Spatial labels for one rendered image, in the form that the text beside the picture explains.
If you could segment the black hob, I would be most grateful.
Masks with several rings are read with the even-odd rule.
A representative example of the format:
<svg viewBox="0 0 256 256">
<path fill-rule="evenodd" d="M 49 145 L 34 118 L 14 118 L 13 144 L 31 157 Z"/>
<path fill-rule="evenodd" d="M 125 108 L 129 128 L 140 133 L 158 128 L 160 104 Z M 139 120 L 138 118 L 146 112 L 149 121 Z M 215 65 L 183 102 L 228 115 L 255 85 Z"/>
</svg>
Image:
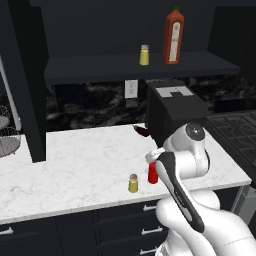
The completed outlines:
<svg viewBox="0 0 256 256">
<path fill-rule="evenodd" d="M 256 184 L 256 110 L 210 115 L 205 128 Z"/>
</svg>

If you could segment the small red condiment bottle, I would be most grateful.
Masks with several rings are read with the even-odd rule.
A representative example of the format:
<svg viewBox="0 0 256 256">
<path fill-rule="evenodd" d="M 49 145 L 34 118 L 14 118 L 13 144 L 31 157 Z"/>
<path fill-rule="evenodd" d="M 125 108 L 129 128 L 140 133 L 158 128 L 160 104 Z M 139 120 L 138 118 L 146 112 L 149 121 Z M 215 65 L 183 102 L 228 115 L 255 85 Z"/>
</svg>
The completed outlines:
<svg viewBox="0 0 256 256">
<path fill-rule="evenodd" d="M 151 184 L 156 184 L 158 182 L 158 174 L 156 172 L 155 162 L 151 162 L 149 164 L 148 182 L 151 183 Z"/>
</svg>

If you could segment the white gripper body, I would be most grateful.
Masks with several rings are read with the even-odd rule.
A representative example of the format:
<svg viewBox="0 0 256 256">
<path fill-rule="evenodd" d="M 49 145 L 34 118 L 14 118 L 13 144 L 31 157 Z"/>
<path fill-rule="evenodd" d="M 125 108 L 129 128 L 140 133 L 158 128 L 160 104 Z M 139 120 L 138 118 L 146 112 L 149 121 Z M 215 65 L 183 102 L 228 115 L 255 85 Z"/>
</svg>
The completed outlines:
<svg viewBox="0 0 256 256">
<path fill-rule="evenodd" d="M 146 161 L 148 163 L 152 163 L 152 162 L 155 162 L 156 159 L 165 151 L 164 148 L 158 148 L 158 149 L 155 149 L 155 150 L 152 150 L 150 152 L 148 152 L 146 155 L 145 155 L 145 158 L 146 158 Z"/>
</svg>

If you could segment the yellow shaker with round cap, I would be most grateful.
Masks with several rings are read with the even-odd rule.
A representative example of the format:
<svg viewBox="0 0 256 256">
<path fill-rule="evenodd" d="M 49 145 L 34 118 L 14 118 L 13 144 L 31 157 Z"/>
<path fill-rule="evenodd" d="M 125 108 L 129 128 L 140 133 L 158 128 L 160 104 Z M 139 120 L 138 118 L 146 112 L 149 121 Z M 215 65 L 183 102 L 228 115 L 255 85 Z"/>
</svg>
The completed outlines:
<svg viewBox="0 0 256 256">
<path fill-rule="evenodd" d="M 138 176 L 136 174 L 130 175 L 128 190 L 131 193 L 136 193 L 138 191 Z"/>
</svg>

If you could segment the yellow shaker with flat cap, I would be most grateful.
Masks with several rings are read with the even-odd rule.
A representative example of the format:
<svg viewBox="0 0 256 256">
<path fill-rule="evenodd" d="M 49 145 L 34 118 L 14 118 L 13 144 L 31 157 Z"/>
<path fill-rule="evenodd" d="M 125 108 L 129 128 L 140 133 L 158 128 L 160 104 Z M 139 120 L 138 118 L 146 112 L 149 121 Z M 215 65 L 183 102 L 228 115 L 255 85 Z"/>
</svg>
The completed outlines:
<svg viewBox="0 0 256 256">
<path fill-rule="evenodd" d="M 139 64 L 141 66 L 149 65 L 149 46 L 147 44 L 141 46 Z"/>
</svg>

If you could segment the black boxy countertop appliance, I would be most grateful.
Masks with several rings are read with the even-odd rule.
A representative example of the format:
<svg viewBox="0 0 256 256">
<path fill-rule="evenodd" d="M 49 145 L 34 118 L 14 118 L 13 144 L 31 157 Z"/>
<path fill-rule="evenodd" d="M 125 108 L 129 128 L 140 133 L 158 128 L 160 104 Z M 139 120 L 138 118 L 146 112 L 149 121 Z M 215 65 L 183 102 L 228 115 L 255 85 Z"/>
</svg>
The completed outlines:
<svg viewBox="0 0 256 256">
<path fill-rule="evenodd" d="M 157 147 L 186 123 L 206 122 L 207 105 L 185 85 L 152 82 L 147 86 L 145 126 Z"/>
</svg>

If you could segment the dark purple eggplant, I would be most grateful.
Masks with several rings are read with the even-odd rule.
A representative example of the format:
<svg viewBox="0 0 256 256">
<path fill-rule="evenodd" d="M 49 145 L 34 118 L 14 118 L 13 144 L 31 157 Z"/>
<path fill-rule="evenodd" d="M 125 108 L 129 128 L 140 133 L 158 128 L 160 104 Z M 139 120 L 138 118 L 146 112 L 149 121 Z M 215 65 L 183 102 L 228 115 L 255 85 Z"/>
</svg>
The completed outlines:
<svg viewBox="0 0 256 256">
<path fill-rule="evenodd" d="M 148 137 L 150 135 L 150 132 L 148 129 L 140 127 L 138 125 L 133 126 L 134 130 L 143 137 Z"/>
</svg>

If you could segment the black open cabinet door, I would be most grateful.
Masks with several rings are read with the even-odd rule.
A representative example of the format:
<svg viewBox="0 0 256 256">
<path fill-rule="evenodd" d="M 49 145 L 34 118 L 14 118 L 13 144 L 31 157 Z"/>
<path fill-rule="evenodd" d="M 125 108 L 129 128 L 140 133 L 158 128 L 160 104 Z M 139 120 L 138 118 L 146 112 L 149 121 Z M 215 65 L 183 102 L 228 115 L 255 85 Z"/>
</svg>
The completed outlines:
<svg viewBox="0 0 256 256">
<path fill-rule="evenodd" d="M 30 0 L 7 0 L 22 63 L 25 84 L 21 122 L 33 163 L 46 160 L 46 84 L 48 50 L 41 9 Z"/>
<path fill-rule="evenodd" d="M 218 6 L 208 51 L 238 66 L 239 75 L 256 84 L 256 5 Z"/>
</svg>

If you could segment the tall orange condiment bottle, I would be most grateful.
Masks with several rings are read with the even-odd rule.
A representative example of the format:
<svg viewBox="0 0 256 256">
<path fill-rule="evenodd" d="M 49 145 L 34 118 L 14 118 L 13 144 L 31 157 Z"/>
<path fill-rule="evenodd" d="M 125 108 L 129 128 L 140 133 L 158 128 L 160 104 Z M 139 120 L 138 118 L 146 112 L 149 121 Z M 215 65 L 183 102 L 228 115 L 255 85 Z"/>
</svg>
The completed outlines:
<svg viewBox="0 0 256 256">
<path fill-rule="evenodd" d="M 166 17 L 164 29 L 162 61 L 167 65 L 177 64 L 180 60 L 183 28 L 184 16 L 180 13 L 180 7 L 174 6 Z"/>
</svg>

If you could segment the black drawer front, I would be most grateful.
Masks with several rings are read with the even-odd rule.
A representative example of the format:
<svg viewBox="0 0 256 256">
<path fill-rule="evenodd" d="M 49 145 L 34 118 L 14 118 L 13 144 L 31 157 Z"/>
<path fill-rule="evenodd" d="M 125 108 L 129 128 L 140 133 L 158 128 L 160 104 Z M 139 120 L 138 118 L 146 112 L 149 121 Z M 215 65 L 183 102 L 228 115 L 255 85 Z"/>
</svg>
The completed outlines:
<svg viewBox="0 0 256 256">
<path fill-rule="evenodd" d="M 144 212 L 143 207 L 145 204 L 147 206 L 156 206 L 157 200 L 98 209 L 94 213 L 94 220 L 104 222 L 115 218 L 125 218 L 132 215 L 155 212 L 155 210 Z"/>
<path fill-rule="evenodd" d="M 41 218 L 16 223 L 1 224 L 0 231 L 7 230 L 9 227 L 12 228 L 14 233 L 0 236 L 0 243 L 7 241 L 18 241 L 21 239 L 38 238 L 55 235 L 57 233 L 55 220 L 53 218 Z"/>
<path fill-rule="evenodd" d="M 162 238 L 151 237 L 115 244 L 101 250 L 101 256 L 154 256 L 140 255 L 140 250 L 150 250 L 162 243 Z"/>
<path fill-rule="evenodd" d="M 115 240 L 123 240 L 132 237 L 141 237 L 141 231 L 157 229 L 158 226 L 165 230 L 165 227 L 157 220 L 155 216 L 146 216 L 135 219 L 128 219 L 121 222 L 112 222 L 111 224 L 99 228 L 101 243 L 109 243 Z"/>
</svg>

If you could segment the black cabinet shelf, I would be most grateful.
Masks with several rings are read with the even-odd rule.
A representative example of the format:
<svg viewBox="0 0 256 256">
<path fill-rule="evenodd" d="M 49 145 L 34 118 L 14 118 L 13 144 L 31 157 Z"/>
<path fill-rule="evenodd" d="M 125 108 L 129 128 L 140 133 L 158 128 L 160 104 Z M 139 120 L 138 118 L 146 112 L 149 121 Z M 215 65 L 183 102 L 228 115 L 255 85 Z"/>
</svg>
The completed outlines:
<svg viewBox="0 0 256 256">
<path fill-rule="evenodd" d="M 189 76 L 237 74 L 240 67 L 207 51 L 184 52 L 176 65 L 162 62 L 160 53 L 151 53 L 149 65 L 141 66 L 139 56 L 107 55 L 51 57 L 44 76 L 47 85 L 111 82 Z"/>
</svg>

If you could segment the white wall outlet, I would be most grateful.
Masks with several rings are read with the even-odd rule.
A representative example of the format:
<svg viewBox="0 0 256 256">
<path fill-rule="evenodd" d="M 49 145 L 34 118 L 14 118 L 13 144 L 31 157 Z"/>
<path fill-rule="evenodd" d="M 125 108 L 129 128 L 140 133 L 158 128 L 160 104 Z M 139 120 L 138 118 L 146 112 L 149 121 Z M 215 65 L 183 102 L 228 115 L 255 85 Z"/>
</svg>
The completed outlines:
<svg viewBox="0 0 256 256">
<path fill-rule="evenodd" d="M 125 81 L 125 98 L 132 99 L 138 95 L 138 81 L 137 80 L 126 80 Z"/>
</svg>

